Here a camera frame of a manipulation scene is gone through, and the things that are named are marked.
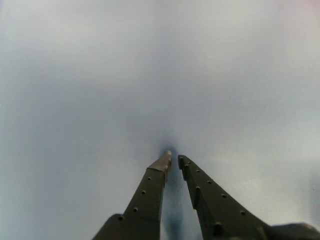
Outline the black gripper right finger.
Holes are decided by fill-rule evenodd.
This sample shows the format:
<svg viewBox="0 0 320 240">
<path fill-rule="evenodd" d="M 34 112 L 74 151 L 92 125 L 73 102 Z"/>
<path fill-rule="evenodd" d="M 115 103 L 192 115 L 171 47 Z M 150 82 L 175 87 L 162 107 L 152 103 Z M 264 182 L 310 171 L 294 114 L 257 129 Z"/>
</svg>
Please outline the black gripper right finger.
<svg viewBox="0 0 320 240">
<path fill-rule="evenodd" d="M 269 226 L 232 198 L 185 155 L 178 166 L 186 181 L 204 240 L 266 240 Z"/>
</svg>

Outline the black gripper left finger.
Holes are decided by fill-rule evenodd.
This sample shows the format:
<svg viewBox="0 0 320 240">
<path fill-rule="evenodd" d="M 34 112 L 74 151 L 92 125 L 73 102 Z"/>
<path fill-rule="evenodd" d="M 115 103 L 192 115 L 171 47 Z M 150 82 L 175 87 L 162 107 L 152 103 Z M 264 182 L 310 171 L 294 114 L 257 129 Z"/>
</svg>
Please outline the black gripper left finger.
<svg viewBox="0 0 320 240">
<path fill-rule="evenodd" d="M 122 214 L 108 218 L 94 240 L 159 240 L 165 184 L 172 165 L 167 150 L 145 171 L 130 203 Z"/>
</svg>

